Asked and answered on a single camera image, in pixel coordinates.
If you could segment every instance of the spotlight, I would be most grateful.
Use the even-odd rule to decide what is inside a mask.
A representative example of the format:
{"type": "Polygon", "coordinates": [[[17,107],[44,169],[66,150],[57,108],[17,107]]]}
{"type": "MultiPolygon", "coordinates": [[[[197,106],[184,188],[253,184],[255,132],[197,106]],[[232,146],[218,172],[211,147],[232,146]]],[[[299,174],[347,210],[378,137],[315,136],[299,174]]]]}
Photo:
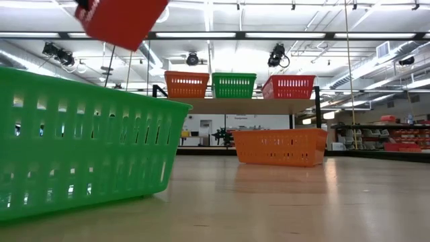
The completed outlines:
{"type": "Polygon", "coordinates": [[[287,68],[290,66],[290,59],[285,55],[285,47],[284,44],[276,44],[273,51],[270,53],[269,61],[267,62],[269,67],[277,67],[280,66],[282,68],[287,68]],[[286,66],[281,65],[281,61],[283,58],[288,60],[288,64],[286,66]]]}
{"type": "Polygon", "coordinates": [[[409,58],[406,58],[406,59],[404,59],[404,60],[400,60],[400,61],[398,62],[398,64],[399,64],[399,65],[401,65],[401,66],[404,66],[404,65],[411,65],[411,64],[413,64],[413,63],[415,63],[415,58],[414,58],[413,56],[411,56],[411,57],[409,57],[409,58]]]}
{"type": "Polygon", "coordinates": [[[196,52],[191,52],[187,58],[187,65],[196,66],[199,64],[199,58],[197,57],[196,52]]]}
{"type": "Polygon", "coordinates": [[[54,57],[54,60],[59,61],[61,65],[66,67],[71,67],[75,64],[75,58],[73,58],[72,52],[59,48],[53,43],[45,43],[42,54],[50,58],[54,57]]]}

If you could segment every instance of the wooden shelf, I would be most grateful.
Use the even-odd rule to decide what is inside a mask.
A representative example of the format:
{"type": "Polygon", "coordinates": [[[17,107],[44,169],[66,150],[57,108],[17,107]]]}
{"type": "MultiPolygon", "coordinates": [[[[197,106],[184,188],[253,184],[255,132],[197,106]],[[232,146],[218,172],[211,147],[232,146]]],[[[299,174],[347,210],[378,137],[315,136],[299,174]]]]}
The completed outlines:
{"type": "Polygon", "coordinates": [[[309,99],[199,99],[169,98],[191,104],[189,114],[297,114],[315,105],[309,99]]]}

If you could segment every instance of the ceiling light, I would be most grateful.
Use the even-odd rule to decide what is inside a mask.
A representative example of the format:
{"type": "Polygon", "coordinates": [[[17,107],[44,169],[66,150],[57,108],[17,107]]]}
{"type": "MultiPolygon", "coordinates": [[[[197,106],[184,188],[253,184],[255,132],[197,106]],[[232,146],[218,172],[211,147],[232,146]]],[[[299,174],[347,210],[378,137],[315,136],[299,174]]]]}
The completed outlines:
{"type": "Polygon", "coordinates": [[[329,113],[326,113],[326,114],[322,115],[322,117],[325,120],[332,120],[332,119],[335,119],[335,113],[334,112],[329,112],[329,113]]]}
{"type": "Polygon", "coordinates": [[[60,38],[58,33],[48,32],[0,32],[0,38],[60,38]]]}
{"type": "MultiPolygon", "coordinates": [[[[349,33],[349,38],[412,38],[414,33],[349,33]]],[[[335,38],[346,38],[346,33],[335,34],[335,38]]]]}
{"type": "Polygon", "coordinates": [[[424,79],[422,81],[415,81],[411,84],[408,84],[407,88],[406,86],[403,87],[404,90],[406,89],[412,89],[412,88],[417,88],[417,87],[422,87],[422,86],[426,86],[426,85],[430,85],[430,78],[429,79],[424,79]]]}
{"type": "Polygon", "coordinates": [[[385,84],[387,84],[387,83],[389,83],[389,82],[390,82],[389,80],[379,81],[379,82],[377,82],[377,83],[375,83],[375,84],[371,84],[370,86],[366,87],[365,89],[366,89],[366,90],[369,90],[369,89],[375,89],[375,88],[377,88],[377,87],[381,87],[381,86],[383,86],[383,85],[385,85],[385,84]]]}
{"type": "Polygon", "coordinates": [[[246,33],[246,38],[324,38],[324,33],[246,33]]]}
{"type": "Polygon", "coordinates": [[[156,37],[158,38],[235,38],[236,33],[228,33],[228,32],[182,32],[182,33],[174,33],[174,32],[163,32],[156,33],[156,37]]]}
{"type": "Polygon", "coordinates": [[[303,124],[311,124],[312,120],[310,118],[308,118],[308,119],[303,120],[302,123],[303,124]]]}
{"type": "Polygon", "coordinates": [[[430,89],[429,90],[410,90],[410,93],[430,93],[430,89]]]}
{"type": "MultiPolygon", "coordinates": [[[[354,107],[358,106],[358,105],[362,105],[365,104],[367,101],[355,101],[354,102],[354,107]]],[[[346,103],[342,105],[343,107],[352,107],[352,102],[346,103]]]]}
{"type": "Polygon", "coordinates": [[[384,100],[384,99],[387,99],[387,98],[389,98],[389,97],[392,97],[393,95],[394,95],[394,94],[385,95],[385,96],[382,96],[382,97],[375,98],[375,99],[373,99],[372,101],[373,101],[373,102],[382,101],[382,100],[384,100]]]}
{"type": "Polygon", "coordinates": [[[90,38],[86,33],[68,33],[70,38],[90,38]]]}
{"type": "Polygon", "coordinates": [[[402,93],[402,90],[364,90],[365,93],[402,93]]]}

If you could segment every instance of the red crate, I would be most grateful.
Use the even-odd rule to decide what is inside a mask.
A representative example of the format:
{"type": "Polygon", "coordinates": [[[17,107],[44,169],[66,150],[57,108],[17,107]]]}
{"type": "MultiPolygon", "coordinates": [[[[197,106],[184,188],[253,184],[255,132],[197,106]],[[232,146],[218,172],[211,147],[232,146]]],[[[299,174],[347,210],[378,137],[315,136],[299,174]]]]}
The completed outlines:
{"type": "Polygon", "coordinates": [[[314,75],[273,75],[263,86],[265,99],[310,99],[314,75]]]}
{"type": "Polygon", "coordinates": [[[417,144],[384,143],[384,149],[385,151],[421,152],[421,148],[417,144]]]}
{"type": "Polygon", "coordinates": [[[88,8],[79,5],[75,17],[88,36],[137,50],[168,3],[168,0],[88,0],[88,8]]]}

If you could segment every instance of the pipe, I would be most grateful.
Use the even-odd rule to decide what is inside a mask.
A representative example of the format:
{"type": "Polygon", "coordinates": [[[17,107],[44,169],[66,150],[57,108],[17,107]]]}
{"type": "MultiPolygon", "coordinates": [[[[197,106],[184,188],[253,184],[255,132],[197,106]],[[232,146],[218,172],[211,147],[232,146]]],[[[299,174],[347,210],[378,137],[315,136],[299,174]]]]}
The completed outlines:
{"type": "MultiPolygon", "coordinates": [[[[424,46],[425,44],[426,42],[423,42],[423,41],[420,41],[420,42],[408,41],[408,42],[404,42],[403,44],[398,44],[397,46],[395,46],[391,42],[391,45],[390,45],[391,50],[388,57],[378,58],[376,54],[373,54],[371,55],[371,57],[368,57],[363,61],[353,65],[351,67],[353,80],[363,77],[364,75],[367,75],[368,73],[371,73],[372,71],[375,71],[380,67],[383,67],[384,64],[390,61],[395,61],[397,59],[403,58],[406,55],[410,54],[412,51],[418,49],[421,46],[424,46]]],[[[349,76],[349,71],[345,71],[335,76],[333,80],[330,82],[331,84],[328,85],[328,88],[336,89],[341,85],[346,84],[353,80],[351,80],[349,76]]]]}

